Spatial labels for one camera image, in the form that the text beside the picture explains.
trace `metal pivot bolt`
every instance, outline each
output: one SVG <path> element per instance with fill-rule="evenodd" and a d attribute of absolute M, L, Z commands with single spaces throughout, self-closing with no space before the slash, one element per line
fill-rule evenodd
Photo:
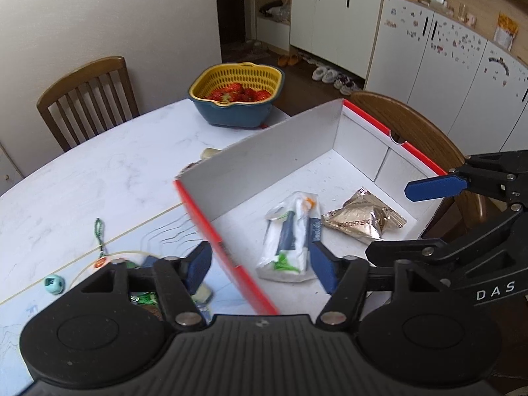
<path fill-rule="evenodd" d="M 435 249 L 433 249 L 432 247 L 426 247 L 425 249 L 422 250 L 422 254 L 424 256 L 431 256 L 433 253 L 434 253 Z"/>
<path fill-rule="evenodd" d="M 191 311 L 179 313 L 176 316 L 176 323 L 182 326 L 194 326 L 194 325 L 199 324 L 201 321 L 202 321 L 202 316 L 198 313 L 193 313 Z"/>
<path fill-rule="evenodd" d="M 338 311 L 327 311 L 321 315 L 321 321 L 326 325 L 340 325 L 347 321 L 347 316 Z"/>

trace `gold line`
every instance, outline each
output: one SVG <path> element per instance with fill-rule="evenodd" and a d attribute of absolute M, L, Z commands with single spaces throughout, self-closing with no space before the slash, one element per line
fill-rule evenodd
<path fill-rule="evenodd" d="M 127 230 L 126 232 L 123 232 L 122 234 L 115 236 L 115 237 L 112 238 L 110 241 L 105 242 L 105 245 L 108 245 L 108 244 L 114 242 L 115 240 L 117 240 L 118 238 L 121 238 L 122 236 L 124 236 L 124 235 L 126 235 L 126 234 L 128 234 L 128 233 L 130 233 L 130 232 L 132 232 L 132 231 L 135 231 L 135 230 L 138 229 L 140 226 L 143 226 L 143 225 L 145 225 L 146 223 L 151 222 L 152 220 L 154 220 L 154 219 L 156 219 L 156 218 L 158 218 L 158 217 L 160 217 L 160 216 L 163 216 L 165 213 L 168 213 L 169 211 L 172 211 L 172 210 L 178 208 L 178 207 L 179 207 L 180 205 L 182 205 L 182 204 L 183 204 L 183 203 L 176 204 L 176 205 L 174 205 L 173 207 L 171 207 L 170 209 L 165 210 L 165 211 L 163 211 L 163 212 L 161 212 L 161 213 L 155 215 L 154 217 L 152 217 L 152 218 L 150 218 L 149 220 L 146 220 L 146 221 L 140 223 L 140 224 L 137 225 L 137 226 L 134 226 L 132 229 L 129 229 L 129 230 Z M 97 251 L 97 250 L 99 250 L 99 247 L 96 247 L 96 248 L 94 248 L 93 250 L 90 250 L 88 253 L 85 253 L 85 254 L 83 254 L 82 256 L 79 256 L 77 259 L 74 259 L 74 260 L 72 260 L 71 262 L 68 262 L 66 265 L 61 266 L 61 267 L 60 267 L 59 269 L 57 269 L 56 271 L 50 272 L 50 274 L 56 274 L 56 273 L 62 271 L 64 268 L 69 267 L 71 264 L 77 262 L 78 260 L 81 260 L 81 259 L 85 258 L 85 257 L 88 256 L 89 254 L 91 254 L 91 253 L 93 253 L 94 251 Z M 18 291 L 18 292 L 15 293 L 14 295 L 9 296 L 7 299 L 5 299 L 5 300 L 3 300 L 2 302 L 0 302 L 0 306 L 3 305 L 3 304 L 5 304 L 7 301 L 10 301 L 11 299 L 13 299 L 15 296 L 20 295 L 22 292 L 25 292 L 26 290 L 31 289 L 34 285 L 39 284 L 41 281 L 42 281 L 42 279 L 39 279 L 38 281 L 36 281 L 36 282 L 34 282 L 34 283 L 31 283 L 31 284 L 28 285 L 27 287 L 25 287 L 25 288 L 23 288 L 22 290 Z"/>

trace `green lanyard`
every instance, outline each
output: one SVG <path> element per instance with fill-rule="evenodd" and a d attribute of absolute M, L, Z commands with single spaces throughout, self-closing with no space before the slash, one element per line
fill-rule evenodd
<path fill-rule="evenodd" d="M 102 258 L 106 256 L 105 253 L 105 243 L 102 240 L 103 230 L 105 229 L 105 224 L 102 223 L 102 220 L 97 218 L 95 226 L 93 228 L 93 233 L 95 234 L 97 241 L 99 242 L 99 257 Z"/>

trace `dark door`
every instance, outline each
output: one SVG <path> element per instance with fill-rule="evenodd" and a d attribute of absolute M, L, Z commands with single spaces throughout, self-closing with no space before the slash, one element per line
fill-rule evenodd
<path fill-rule="evenodd" d="M 244 42 L 246 40 L 244 0 L 216 0 L 216 5 L 220 43 Z"/>

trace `wooden chair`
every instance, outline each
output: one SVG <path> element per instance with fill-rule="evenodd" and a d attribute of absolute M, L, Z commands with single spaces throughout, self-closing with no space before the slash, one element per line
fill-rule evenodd
<path fill-rule="evenodd" d="M 116 85 L 110 74 L 112 72 L 117 72 L 122 85 L 124 96 L 128 103 L 129 118 L 126 117 L 126 113 L 123 110 Z M 81 143 L 78 134 L 83 135 L 84 140 L 88 140 L 118 124 L 113 106 L 110 104 L 105 92 L 104 84 L 112 93 L 114 108 L 117 109 L 121 122 L 126 122 L 130 118 L 139 116 L 134 91 L 128 77 L 127 66 L 122 56 L 101 58 L 78 68 L 51 85 L 37 101 L 36 107 L 40 115 L 65 152 L 71 149 L 70 141 L 68 141 L 65 133 L 57 124 L 50 107 L 53 104 L 56 105 L 59 112 L 58 115 L 55 112 L 56 117 L 62 119 L 64 123 L 63 129 L 65 126 L 69 136 L 77 146 Z M 101 113 L 101 101 L 98 102 L 94 92 L 95 89 L 99 91 L 100 100 L 106 111 L 105 115 Z M 86 93 L 90 97 L 91 109 L 86 105 L 88 98 Z M 63 103 L 68 104 L 66 109 L 61 104 L 61 100 Z M 75 102 L 80 105 L 82 113 Z"/>
<path fill-rule="evenodd" d="M 464 155 L 451 140 L 407 105 L 388 96 L 365 91 L 353 93 L 349 100 L 386 125 L 394 141 L 408 141 L 443 170 L 448 171 L 464 162 Z M 438 236 L 450 241 L 484 222 L 489 213 L 498 214 L 498 209 L 489 199 L 464 191 L 455 198 L 443 201 L 426 230 L 426 236 Z M 458 224 L 460 217 L 463 225 Z"/>

